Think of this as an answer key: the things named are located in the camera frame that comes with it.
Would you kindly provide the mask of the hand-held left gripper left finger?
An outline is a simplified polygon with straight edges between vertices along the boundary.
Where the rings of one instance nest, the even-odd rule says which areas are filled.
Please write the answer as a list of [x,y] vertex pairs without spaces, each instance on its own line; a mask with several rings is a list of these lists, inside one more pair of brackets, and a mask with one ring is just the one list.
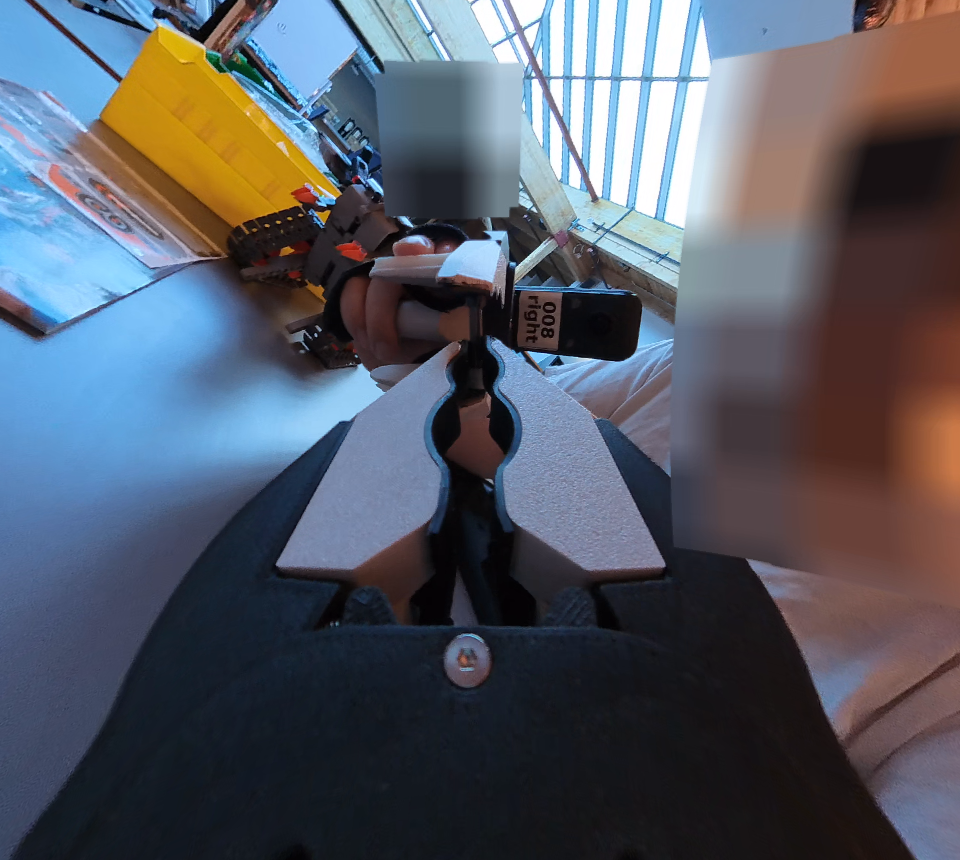
[[402,624],[435,573],[428,533],[445,509],[445,455],[461,434],[452,342],[360,412],[294,527],[284,577],[376,586]]

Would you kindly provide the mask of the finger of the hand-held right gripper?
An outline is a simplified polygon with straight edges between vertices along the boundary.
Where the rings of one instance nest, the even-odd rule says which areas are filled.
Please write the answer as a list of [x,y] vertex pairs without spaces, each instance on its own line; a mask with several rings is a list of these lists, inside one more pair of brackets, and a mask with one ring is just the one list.
[[378,258],[369,277],[405,287],[474,293],[502,301],[507,290],[508,261],[497,241],[466,241],[448,253]]
[[468,305],[441,312],[416,301],[405,301],[399,304],[395,318],[400,338],[447,344],[471,337],[471,308]]

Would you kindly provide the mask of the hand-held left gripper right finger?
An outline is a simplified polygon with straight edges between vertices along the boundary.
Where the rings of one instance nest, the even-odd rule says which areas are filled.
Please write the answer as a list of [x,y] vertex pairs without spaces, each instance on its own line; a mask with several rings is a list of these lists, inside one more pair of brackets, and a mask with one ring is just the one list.
[[491,620],[533,625],[568,588],[661,578],[665,560],[590,412],[496,339],[484,381]]

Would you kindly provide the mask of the dark grey toy axle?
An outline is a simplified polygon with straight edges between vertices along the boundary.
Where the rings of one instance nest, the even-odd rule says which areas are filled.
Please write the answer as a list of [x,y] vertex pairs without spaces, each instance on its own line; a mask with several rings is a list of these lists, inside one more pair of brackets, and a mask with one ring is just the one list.
[[481,396],[485,393],[483,362],[486,350],[483,332],[483,307],[485,298],[473,295],[466,302],[468,335],[465,343],[465,394],[466,397]]

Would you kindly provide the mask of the person's right hand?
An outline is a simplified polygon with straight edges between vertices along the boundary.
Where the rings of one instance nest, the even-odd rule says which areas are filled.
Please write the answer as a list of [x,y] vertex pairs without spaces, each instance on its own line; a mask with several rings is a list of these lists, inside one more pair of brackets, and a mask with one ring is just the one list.
[[[450,228],[422,227],[416,233],[391,243],[394,256],[419,256],[448,253],[463,238]],[[343,329],[353,340],[354,349],[367,370],[392,364],[424,362],[442,344],[421,339],[401,338],[397,329],[399,304],[406,299],[398,282],[370,279],[356,268],[343,277],[339,302]]]

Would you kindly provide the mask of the tracked toy robot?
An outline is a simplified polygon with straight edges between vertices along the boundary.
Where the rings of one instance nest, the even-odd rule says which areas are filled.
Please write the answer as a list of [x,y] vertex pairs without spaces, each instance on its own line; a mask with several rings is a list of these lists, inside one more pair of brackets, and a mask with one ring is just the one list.
[[363,185],[337,198],[305,186],[297,205],[234,227],[226,250],[246,281],[329,290],[407,229]]

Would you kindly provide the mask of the yellow plastic bin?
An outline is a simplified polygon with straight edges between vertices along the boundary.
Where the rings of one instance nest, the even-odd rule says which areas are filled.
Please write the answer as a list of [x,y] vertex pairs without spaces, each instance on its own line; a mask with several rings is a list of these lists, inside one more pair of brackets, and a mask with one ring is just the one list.
[[296,205],[305,184],[339,194],[201,44],[164,26],[101,120],[231,227]]

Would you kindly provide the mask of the skylight window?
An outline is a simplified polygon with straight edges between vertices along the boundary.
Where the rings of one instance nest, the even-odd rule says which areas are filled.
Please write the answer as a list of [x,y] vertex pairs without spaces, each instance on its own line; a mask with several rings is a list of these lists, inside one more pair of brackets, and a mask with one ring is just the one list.
[[406,0],[444,59],[529,64],[523,106],[558,179],[683,226],[711,61],[698,0]]

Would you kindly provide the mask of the orange car booklet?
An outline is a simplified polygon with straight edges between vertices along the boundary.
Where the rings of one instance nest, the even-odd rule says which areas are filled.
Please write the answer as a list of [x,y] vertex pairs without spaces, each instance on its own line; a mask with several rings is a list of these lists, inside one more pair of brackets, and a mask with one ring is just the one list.
[[1,81],[1,146],[19,167],[150,269],[222,250],[51,95]]

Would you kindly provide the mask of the colourful standing box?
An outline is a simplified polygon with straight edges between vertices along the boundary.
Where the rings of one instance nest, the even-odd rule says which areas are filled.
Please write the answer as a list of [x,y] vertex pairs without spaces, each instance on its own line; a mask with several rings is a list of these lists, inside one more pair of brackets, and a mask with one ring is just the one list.
[[204,49],[229,59],[277,6],[278,0],[225,0],[197,31]]

